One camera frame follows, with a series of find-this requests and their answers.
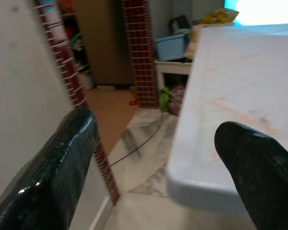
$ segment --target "blue plastic basket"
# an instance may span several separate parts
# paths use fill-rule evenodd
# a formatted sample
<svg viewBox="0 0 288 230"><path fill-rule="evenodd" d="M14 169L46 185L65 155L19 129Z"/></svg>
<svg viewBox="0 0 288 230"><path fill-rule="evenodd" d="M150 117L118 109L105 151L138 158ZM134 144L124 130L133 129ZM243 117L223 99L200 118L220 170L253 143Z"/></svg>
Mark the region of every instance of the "blue plastic basket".
<svg viewBox="0 0 288 230"><path fill-rule="evenodd" d="M163 37L155 40L160 61L184 58L188 41L184 34Z"/></svg>

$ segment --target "marble floor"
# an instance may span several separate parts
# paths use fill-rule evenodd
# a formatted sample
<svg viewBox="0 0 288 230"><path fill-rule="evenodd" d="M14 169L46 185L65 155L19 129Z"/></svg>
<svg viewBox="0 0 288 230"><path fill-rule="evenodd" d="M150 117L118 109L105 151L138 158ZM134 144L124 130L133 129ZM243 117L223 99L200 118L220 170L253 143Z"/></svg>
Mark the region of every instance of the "marble floor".
<svg viewBox="0 0 288 230"><path fill-rule="evenodd" d="M177 118L154 109L138 109L109 155L110 163L156 135L112 166L121 191L105 230L254 230L252 222L232 215L192 209L167 193L166 163Z"/></svg>
<svg viewBox="0 0 288 230"><path fill-rule="evenodd" d="M129 105L135 98L128 90L91 89L85 91L85 95L98 120L102 144L109 155L138 109L137 105Z"/></svg>

